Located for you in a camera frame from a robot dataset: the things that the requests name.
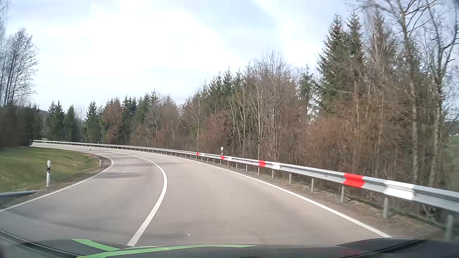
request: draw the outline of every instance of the spruce tree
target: spruce tree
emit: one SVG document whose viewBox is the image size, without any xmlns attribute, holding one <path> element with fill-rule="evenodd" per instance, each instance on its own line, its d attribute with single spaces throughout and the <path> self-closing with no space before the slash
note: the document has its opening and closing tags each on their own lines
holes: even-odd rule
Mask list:
<svg viewBox="0 0 459 258">
<path fill-rule="evenodd" d="M 77 119 L 75 118 L 75 110 L 73 108 L 73 105 L 71 105 L 67 113 L 65 114 L 64 120 L 63 120 L 63 125 L 64 125 L 64 135 L 65 135 L 65 140 L 71 141 L 71 142 L 78 142 L 80 141 L 80 132 L 78 129 L 78 123 Z"/>
<path fill-rule="evenodd" d="M 83 128 L 86 142 L 97 143 L 102 139 L 100 112 L 95 101 L 91 102 L 88 106 Z"/>
</svg>

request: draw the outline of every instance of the grass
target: grass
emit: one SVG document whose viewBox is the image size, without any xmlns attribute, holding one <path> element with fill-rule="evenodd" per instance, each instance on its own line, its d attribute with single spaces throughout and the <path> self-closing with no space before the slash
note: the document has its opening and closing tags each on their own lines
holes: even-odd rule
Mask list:
<svg viewBox="0 0 459 258">
<path fill-rule="evenodd" d="M 46 162 L 51 161 L 51 187 L 67 183 L 99 166 L 95 155 L 39 147 L 0 149 L 0 192 L 43 189 Z"/>
</svg>

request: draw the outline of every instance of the red reflective marking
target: red reflective marking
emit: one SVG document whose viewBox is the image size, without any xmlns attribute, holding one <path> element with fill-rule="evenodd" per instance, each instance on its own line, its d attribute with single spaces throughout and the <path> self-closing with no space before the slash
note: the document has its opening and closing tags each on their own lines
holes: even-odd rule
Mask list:
<svg viewBox="0 0 459 258">
<path fill-rule="evenodd" d="M 362 186 L 365 184 L 365 181 L 363 180 L 364 176 L 362 175 L 345 173 L 344 178 L 346 179 L 343 183 L 344 185 L 362 188 Z"/>
</svg>

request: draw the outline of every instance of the forest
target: forest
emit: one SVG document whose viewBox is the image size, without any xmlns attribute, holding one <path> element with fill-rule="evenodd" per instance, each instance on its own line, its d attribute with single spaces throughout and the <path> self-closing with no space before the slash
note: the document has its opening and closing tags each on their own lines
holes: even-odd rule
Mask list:
<svg viewBox="0 0 459 258">
<path fill-rule="evenodd" d="M 27 140 L 204 153 L 223 146 L 224 155 L 450 189 L 446 148 L 458 115 L 458 7 L 447 0 L 354 6 L 347 18 L 336 14 L 331 21 L 317 64 L 293 67 L 269 52 L 203 81 L 184 103 L 152 90 L 114 96 L 103 106 L 94 101 L 83 114 L 56 101 L 43 116 L 21 103 L 30 89 L 26 74 L 14 75 L 12 56 L 0 56 L 7 74 L 4 79 L 0 70 L 0 144 L 20 144 L 5 137 L 20 134 L 11 128 L 15 119 L 28 128 Z M 10 53 L 24 33 L 4 40 L 2 49 Z"/>
</svg>

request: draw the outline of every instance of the road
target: road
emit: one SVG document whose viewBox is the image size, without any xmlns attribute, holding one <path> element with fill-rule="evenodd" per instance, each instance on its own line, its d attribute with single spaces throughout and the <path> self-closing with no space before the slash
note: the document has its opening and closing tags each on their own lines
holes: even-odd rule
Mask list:
<svg viewBox="0 0 459 258">
<path fill-rule="evenodd" d="M 91 149 L 112 166 L 81 184 L 1 211 L 0 229 L 31 241 L 80 238 L 136 246 L 336 245 L 381 237 L 288 192 L 205 163 Z"/>
</svg>

